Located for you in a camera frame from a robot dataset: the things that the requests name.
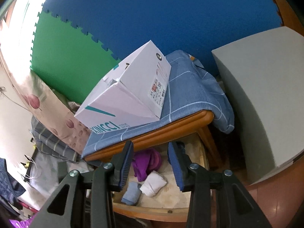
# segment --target screw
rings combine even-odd
[[[78,175],[78,170],[71,170],[70,171],[70,176],[75,177]]]
[[[196,164],[196,163],[190,164],[190,168],[193,169],[193,170],[196,170],[198,167],[199,167],[199,165]]]
[[[224,170],[225,176],[232,176],[232,171],[231,170]]]
[[[105,163],[104,165],[103,165],[103,168],[105,168],[105,169],[110,169],[112,167],[112,164],[111,163]]]

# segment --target light blue sock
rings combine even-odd
[[[137,182],[129,182],[127,191],[123,195],[121,202],[133,206],[137,203],[138,198],[141,194],[140,188],[141,184]]]

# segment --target gray striped fabric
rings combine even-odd
[[[80,160],[80,155],[77,152],[58,139],[34,116],[32,117],[31,123],[36,146],[40,152],[72,163]]]

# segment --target wooden table leg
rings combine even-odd
[[[204,126],[202,128],[199,128],[197,130],[197,133],[199,134],[201,140],[203,141],[205,147],[210,152],[212,158],[216,162],[218,167],[221,167],[223,165],[223,161],[221,159],[221,156],[219,155],[219,152],[217,150],[217,147],[214,143],[214,140],[212,138],[212,135],[208,129],[207,126]]]

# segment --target cardboard box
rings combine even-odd
[[[96,134],[158,121],[171,65],[149,41],[110,70],[75,114]]]

